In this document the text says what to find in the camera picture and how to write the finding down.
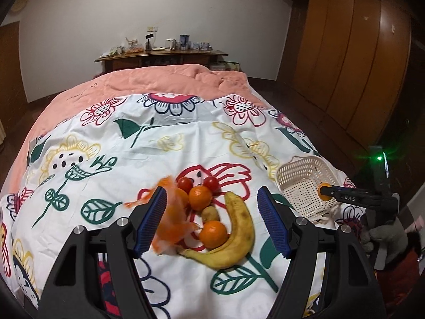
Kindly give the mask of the grey gloved hand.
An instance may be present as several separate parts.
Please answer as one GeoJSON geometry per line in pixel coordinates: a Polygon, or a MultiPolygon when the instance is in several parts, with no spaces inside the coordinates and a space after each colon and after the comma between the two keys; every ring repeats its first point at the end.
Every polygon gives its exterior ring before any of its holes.
{"type": "Polygon", "coordinates": [[[373,243],[384,244],[387,251],[385,263],[389,264],[406,250],[409,239],[400,220],[396,218],[391,224],[380,225],[376,228],[363,226],[360,244],[366,254],[373,251],[373,243]]]}

